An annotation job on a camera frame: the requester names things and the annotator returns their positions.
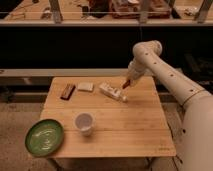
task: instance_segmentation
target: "wooden table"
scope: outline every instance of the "wooden table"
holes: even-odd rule
[[[84,157],[158,157],[175,156],[176,150],[167,126],[152,77],[143,77],[135,87],[123,93],[128,102],[111,99],[99,92],[107,82],[121,87],[124,77],[56,77],[52,81],[40,119],[58,120],[65,138],[53,158]],[[67,83],[93,82],[94,91],[77,89],[69,101],[60,99]],[[74,126],[80,113],[94,117],[91,137],[83,137]]]

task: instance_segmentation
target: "cup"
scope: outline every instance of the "cup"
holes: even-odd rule
[[[75,118],[75,126],[83,136],[92,134],[93,118],[88,113],[81,113]]]

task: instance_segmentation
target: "green bowl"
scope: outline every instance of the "green bowl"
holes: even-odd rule
[[[53,119],[41,120],[28,131],[25,146],[35,157],[44,157],[55,152],[63,142],[62,125]]]

